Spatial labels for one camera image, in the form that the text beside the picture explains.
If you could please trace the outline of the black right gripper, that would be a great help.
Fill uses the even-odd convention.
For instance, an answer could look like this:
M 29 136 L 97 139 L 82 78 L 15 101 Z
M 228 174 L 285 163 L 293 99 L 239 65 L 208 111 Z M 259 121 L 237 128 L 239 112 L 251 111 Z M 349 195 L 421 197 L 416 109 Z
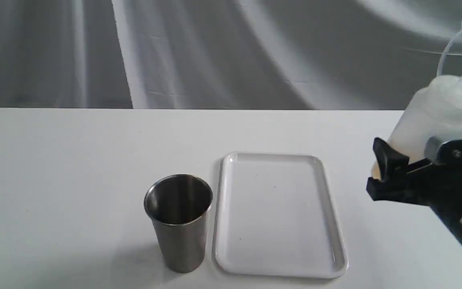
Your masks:
M 409 163 L 408 156 L 379 137 L 373 152 L 376 161 L 366 184 L 370 198 L 430 206 L 462 246 L 462 136 L 431 137 L 425 149 L 430 161 Z

